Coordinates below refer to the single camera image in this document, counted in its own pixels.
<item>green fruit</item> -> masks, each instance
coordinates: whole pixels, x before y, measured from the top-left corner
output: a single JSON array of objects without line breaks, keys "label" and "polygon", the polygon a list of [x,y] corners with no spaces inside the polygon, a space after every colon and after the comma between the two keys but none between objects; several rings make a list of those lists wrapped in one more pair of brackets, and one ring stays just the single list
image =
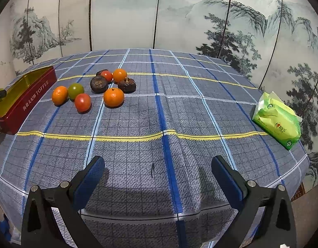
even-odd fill
[{"label": "green fruit", "polygon": [[69,86],[68,92],[70,99],[75,100],[77,95],[84,93],[84,88],[79,83],[73,83]]},{"label": "green fruit", "polygon": [[[0,88],[0,91],[3,91],[4,88]],[[0,99],[0,102],[3,101],[3,98]]]}]

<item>red box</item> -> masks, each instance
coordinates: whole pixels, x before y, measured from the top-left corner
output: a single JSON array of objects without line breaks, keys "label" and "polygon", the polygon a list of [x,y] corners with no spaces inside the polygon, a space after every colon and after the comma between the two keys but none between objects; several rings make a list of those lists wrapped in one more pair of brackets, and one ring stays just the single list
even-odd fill
[{"label": "red box", "polygon": [[16,134],[34,106],[56,81],[53,66],[31,71],[18,79],[0,102],[0,132]]}]

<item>plastic packaging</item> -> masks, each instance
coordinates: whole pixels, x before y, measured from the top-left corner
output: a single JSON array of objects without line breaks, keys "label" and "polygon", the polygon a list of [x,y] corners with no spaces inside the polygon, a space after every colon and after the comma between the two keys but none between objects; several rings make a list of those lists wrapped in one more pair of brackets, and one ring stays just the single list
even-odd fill
[{"label": "plastic packaging", "polygon": [[279,141],[287,150],[301,136],[302,118],[274,93],[264,92],[255,107],[252,120]]}]

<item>silver screw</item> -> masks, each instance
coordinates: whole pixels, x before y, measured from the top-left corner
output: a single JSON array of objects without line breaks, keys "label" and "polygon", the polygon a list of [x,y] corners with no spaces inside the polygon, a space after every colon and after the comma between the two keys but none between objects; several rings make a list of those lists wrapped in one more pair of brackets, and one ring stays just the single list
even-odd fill
[{"label": "silver screw", "polygon": [[285,191],[285,187],[284,187],[283,185],[278,185],[278,189],[279,189],[280,191]]},{"label": "silver screw", "polygon": [[250,187],[255,187],[255,186],[256,186],[256,182],[253,181],[253,180],[247,181],[247,184],[248,184]]},{"label": "silver screw", "polygon": [[38,186],[37,186],[37,185],[33,185],[33,186],[31,187],[31,191],[33,191],[33,192],[35,192],[37,189],[38,189]]},{"label": "silver screw", "polygon": [[68,187],[69,186],[69,182],[68,181],[62,181],[61,183],[60,183],[60,187],[62,187],[62,188],[66,188],[66,187]]}]

